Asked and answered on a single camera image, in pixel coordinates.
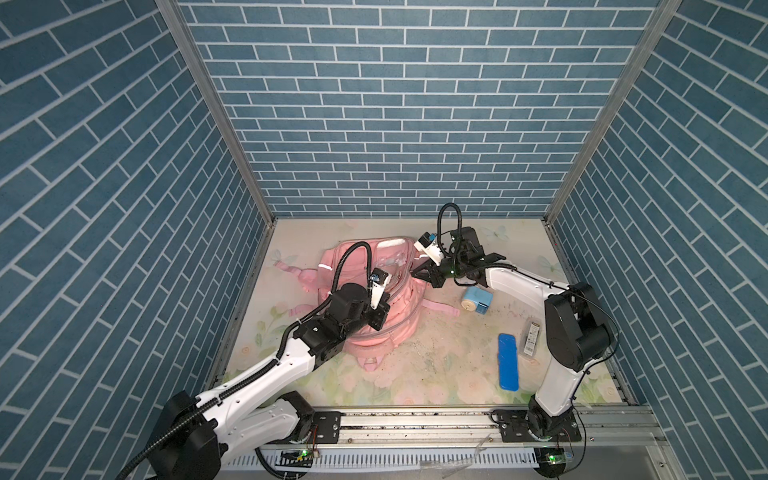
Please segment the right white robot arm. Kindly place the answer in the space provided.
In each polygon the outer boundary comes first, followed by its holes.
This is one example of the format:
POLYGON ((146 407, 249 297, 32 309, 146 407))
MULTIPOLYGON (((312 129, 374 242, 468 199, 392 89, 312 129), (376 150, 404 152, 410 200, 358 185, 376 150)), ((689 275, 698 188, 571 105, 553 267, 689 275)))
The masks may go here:
POLYGON ((453 230, 450 237, 449 247, 428 232, 417 239, 414 246, 425 260, 411 270, 411 276, 434 288, 449 278, 465 277, 513 296, 543 315, 551 360, 529 400, 526 421, 533 437, 549 439, 573 420, 573 400, 583 378, 606 361, 608 349, 617 347, 612 318, 588 283, 565 285, 543 279, 500 254, 485 253, 471 227, 453 230))

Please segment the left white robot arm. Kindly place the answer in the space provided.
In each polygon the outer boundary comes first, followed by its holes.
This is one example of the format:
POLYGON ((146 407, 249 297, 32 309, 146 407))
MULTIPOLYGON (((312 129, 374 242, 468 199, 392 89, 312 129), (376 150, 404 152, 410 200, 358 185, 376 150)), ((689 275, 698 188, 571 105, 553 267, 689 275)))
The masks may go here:
POLYGON ((388 313, 384 287, 347 283, 290 324, 274 354, 232 380, 192 396, 173 395, 163 406, 144 449, 119 473, 124 479, 148 461, 157 479, 212 479, 248 448, 302 437, 313 408, 297 393, 266 400, 339 354, 349 337, 379 330, 388 313))

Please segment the pink student backpack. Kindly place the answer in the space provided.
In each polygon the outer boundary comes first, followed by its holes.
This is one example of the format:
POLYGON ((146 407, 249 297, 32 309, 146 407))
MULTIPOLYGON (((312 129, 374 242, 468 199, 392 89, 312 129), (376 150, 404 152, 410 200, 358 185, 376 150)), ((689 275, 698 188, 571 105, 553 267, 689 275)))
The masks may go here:
POLYGON ((296 276, 305 291, 316 293, 323 301, 330 294, 337 270, 341 271, 340 285, 363 284, 367 257, 372 257, 373 299, 379 306, 389 305, 390 310, 379 330, 370 326, 362 328, 345 342, 344 351, 354 356, 364 370, 374 371, 386 355, 415 333, 424 309, 449 316, 457 316, 459 310, 427 299, 427 283, 411 276, 410 270, 427 258, 414 246, 414 239, 390 237, 368 239, 366 243, 369 249, 355 249, 345 262, 341 259, 352 247, 352 241, 341 242, 324 251, 314 269, 301 269, 282 260, 276 261, 275 266, 296 276))

